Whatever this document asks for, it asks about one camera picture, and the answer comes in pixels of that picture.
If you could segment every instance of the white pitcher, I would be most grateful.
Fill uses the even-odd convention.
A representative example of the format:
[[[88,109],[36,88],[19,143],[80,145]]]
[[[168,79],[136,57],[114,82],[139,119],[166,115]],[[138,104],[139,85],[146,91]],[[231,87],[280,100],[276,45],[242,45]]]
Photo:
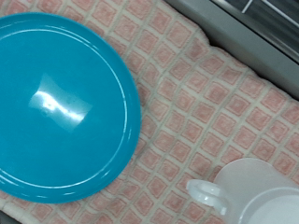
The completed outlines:
[[[233,161],[214,184],[190,180],[187,190],[227,224],[299,224],[299,187],[265,161]]]

